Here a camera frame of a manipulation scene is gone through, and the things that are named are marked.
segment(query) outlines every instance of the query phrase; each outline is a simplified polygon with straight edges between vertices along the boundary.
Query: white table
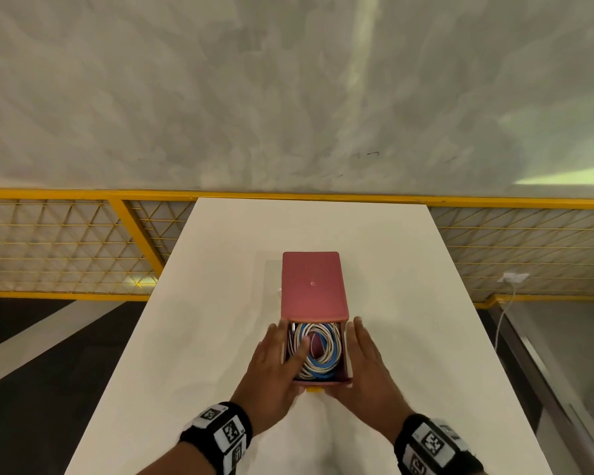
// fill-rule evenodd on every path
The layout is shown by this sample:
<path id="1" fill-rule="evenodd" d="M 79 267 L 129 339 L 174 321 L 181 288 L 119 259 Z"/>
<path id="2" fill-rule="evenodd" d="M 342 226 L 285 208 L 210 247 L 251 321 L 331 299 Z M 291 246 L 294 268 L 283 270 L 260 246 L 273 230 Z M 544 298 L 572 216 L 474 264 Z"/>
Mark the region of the white table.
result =
<path id="1" fill-rule="evenodd" d="M 416 410 L 451 422 L 492 475 L 550 474 L 427 207 L 200 199 L 68 467 L 133 475 L 229 399 L 279 319 L 282 253 L 338 251 L 361 315 Z M 305 393 L 239 474 L 397 474 L 393 451 Z"/>

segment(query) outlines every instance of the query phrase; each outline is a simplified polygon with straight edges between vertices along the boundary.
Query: hand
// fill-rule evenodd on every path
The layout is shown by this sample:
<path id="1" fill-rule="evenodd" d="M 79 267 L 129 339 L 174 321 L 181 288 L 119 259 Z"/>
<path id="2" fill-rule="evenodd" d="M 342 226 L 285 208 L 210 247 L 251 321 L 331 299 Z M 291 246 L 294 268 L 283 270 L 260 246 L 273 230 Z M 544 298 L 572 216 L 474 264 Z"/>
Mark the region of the hand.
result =
<path id="1" fill-rule="evenodd" d="M 245 376 L 231 397 L 249 416 L 253 436 L 267 431 L 286 416 L 303 387 L 293 384 L 293 378 L 310 350 L 310 339 L 304 337 L 297 353 L 282 364 L 288 323 L 284 320 L 269 325 L 264 339 L 257 348 Z"/>
<path id="2" fill-rule="evenodd" d="M 360 317 L 346 327 L 346 342 L 352 362 L 352 387 L 331 386 L 325 392 L 339 400 L 359 420 L 380 432 L 393 445 L 405 419 L 413 414 Z"/>

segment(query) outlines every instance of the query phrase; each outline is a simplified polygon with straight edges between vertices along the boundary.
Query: black wristband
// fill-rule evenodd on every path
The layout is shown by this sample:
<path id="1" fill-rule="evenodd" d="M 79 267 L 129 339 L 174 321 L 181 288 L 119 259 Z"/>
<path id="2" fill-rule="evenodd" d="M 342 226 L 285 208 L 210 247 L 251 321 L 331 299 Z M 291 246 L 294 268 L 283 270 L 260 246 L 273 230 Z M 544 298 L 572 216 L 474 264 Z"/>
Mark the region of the black wristband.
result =
<path id="1" fill-rule="evenodd" d="M 227 475 L 235 470 L 252 438 L 251 421 L 242 407 L 221 401 L 198 415 L 179 442 L 198 448 L 217 475 Z"/>
<path id="2" fill-rule="evenodd" d="M 484 466 L 461 437 L 443 421 L 407 417 L 394 443 L 398 467 L 413 475 L 473 475 Z"/>

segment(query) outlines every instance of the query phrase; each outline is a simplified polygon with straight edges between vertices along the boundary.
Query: coiled cable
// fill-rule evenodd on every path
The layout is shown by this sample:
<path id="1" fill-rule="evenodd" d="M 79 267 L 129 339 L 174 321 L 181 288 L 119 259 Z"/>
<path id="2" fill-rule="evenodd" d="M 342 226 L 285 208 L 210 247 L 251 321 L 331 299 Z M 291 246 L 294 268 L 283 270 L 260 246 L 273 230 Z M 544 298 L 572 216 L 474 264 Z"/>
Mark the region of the coiled cable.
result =
<path id="1" fill-rule="evenodd" d="M 341 361 L 341 331 L 337 323 L 301 323 L 292 324 L 287 343 L 289 355 L 294 355 L 299 349 L 301 339 L 310 336 L 311 351 L 301 368 L 297 378 L 301 380 L 325 380 L 334 376 L 334 369 Z M 321 340 L 324 352 L 320 357 L 312 355 L 312 341 L 317 336 Z"/>

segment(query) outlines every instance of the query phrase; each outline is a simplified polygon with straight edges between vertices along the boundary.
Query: power socket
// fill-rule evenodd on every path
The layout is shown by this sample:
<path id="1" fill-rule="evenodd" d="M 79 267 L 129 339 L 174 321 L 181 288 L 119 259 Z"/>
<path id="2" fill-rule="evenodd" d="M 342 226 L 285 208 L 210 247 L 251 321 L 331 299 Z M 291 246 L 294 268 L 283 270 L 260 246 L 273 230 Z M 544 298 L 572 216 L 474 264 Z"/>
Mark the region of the power socket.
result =
<path id="1" fill-rule="evenodd" d="M 525 279 L 530 276 L 530 273 L 515 273 L 514 271 L 505 271 L 502 278 L 498 280 L 499 283 L 522 283 Z"/>

